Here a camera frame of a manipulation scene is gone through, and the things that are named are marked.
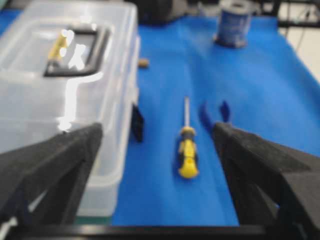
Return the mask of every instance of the small cork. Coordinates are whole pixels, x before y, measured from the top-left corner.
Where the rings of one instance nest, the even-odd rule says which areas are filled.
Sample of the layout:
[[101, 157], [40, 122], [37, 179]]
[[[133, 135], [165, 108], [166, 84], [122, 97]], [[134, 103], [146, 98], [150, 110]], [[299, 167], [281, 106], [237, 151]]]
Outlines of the small cork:
[[147, 58], [140, 58], [138, 63], [139, 68], [146, 69], [149, 67], [149, 59]]

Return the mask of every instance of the spool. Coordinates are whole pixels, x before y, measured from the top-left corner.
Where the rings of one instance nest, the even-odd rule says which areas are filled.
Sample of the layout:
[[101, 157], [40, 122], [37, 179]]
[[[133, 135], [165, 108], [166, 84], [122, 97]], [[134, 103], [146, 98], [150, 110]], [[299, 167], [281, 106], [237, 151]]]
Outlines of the spool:
[[221, 14], [214, 38], [215, 42], [231, 48], [246, 46], [253, 9], [252, 3], [247, 0], [221, 0], [219, 5]]

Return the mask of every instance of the screwdriver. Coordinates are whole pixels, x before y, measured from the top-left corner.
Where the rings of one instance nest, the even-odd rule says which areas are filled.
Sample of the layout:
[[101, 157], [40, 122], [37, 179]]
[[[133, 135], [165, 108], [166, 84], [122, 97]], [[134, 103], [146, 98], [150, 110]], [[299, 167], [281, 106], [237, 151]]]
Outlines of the screwdriver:
[[184, 98], [184, 127], [181, 132], [181, 142], [178, 150], [179, 174], [186, 179], [192, 179], [199, 173], [197, 147], [195, 144], [196, 131], [190, 127], [189, 97]]

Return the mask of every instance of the yellow screwdriver handle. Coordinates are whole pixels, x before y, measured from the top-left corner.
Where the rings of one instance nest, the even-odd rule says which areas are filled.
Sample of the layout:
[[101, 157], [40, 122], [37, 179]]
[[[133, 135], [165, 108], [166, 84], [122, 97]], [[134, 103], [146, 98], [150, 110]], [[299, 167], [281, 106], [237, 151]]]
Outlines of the yellow screwdriver handle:
[[184, 127], [181, 131], [182, 140], [179, 146], [179, 174], [186, 179], [192, 179], [199, 173], [197, 147], [194, 142], [196, 135], [192, 127]]

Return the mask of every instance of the blue table surface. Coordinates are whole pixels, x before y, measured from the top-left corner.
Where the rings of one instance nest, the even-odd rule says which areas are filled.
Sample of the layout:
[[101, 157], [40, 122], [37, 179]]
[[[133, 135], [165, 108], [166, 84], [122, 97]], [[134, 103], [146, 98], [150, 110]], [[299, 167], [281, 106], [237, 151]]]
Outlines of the blue table surface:
[[[19, 14], [0, 13], [0, 33]], [[226, 101], [234, 126], [263, 138], [320, 156], [320, 88], [277, 32], [277, 20], [254, 17], [248, 46], [216, 45], [216, 18], [184, 17], [164, 26], [139, 26], [138, 72], [144, 141], [131, 136], [116, 226], [238, 225], [213, 142], [199, 118], [207, 101], [214, 120]], [[177, 143], [183, 126], [183, 100], [190, 97], [191, 125], [197, 132], [199, 176], [177, 174]]]

